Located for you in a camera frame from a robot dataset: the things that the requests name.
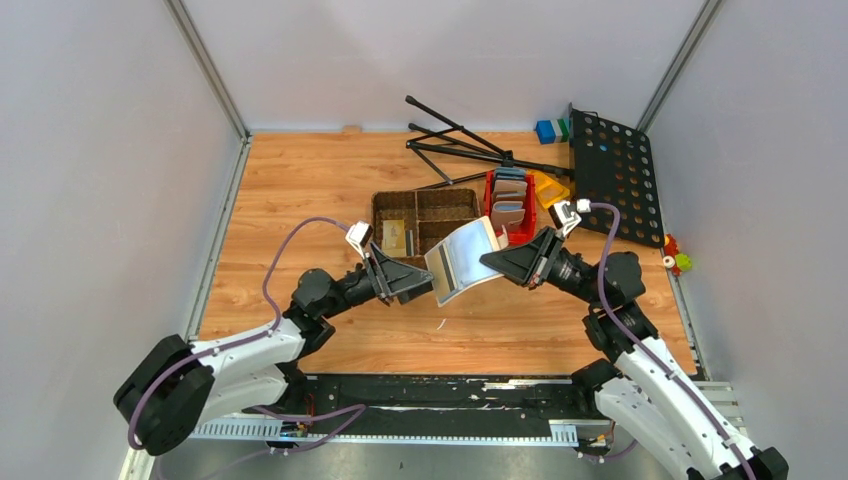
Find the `gold credit cards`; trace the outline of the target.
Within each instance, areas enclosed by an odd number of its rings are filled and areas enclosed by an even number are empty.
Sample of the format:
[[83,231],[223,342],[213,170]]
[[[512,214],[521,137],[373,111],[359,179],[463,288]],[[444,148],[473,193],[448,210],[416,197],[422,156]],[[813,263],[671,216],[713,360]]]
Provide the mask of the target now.
[[411,257],[415,254],[415,239],[411,227],[402,219],[382,222],[381,249],[390,257]]

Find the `brown wicker divided basket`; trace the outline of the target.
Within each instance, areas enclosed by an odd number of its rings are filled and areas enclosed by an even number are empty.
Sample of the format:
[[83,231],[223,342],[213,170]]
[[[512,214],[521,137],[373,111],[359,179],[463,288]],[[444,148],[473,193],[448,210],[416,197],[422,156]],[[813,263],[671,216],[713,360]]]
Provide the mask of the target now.
[[384,220],[402,219],[412,228],[415,254],[396,259],[422,269],[426,267],[424,255],[428,250],[481,216],[477,194],[467,188],[377,192],[372,196],[371,210],[374,242],[380,249]]

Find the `white card holder wallet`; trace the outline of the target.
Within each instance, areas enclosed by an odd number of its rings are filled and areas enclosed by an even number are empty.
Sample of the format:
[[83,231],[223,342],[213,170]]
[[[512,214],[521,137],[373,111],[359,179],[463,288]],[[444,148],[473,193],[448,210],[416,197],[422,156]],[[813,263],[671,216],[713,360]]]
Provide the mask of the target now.
[[477,285],[503,277],[481,262],[481,257],[502,249],[488,216],[469,221],[440,240],[424,255],[432,275],[439,308]]

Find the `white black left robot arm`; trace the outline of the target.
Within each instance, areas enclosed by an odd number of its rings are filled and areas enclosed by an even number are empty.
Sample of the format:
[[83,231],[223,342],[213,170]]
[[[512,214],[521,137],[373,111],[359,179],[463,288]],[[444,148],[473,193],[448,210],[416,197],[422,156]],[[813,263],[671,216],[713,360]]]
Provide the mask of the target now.
[[372,300],[405,304],[431,291],[433,275],[378,247],[340,278],[305,271],[286,310],[259,327],[218,340],[162,338],[117,389],[113,403],[127,421],[127,439],[151,456],[167,453],[213,419],[254,406],[298,411],[306,386],[300,359],[334,334],[329,320]]

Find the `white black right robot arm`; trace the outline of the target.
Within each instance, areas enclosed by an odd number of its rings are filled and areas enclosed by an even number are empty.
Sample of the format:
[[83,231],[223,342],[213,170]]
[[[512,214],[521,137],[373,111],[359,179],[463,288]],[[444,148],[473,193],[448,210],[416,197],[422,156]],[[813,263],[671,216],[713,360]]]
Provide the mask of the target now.
[[622,427],[675,479],[787,478],[784,456],[734,427],[676,362],[636,302],[645,288],[635,253],[605,248],[590,266],[546,227],[480,261],[522,287],[551,284],[588,303],[586,334],[604,357],[571,376],[577,413]]

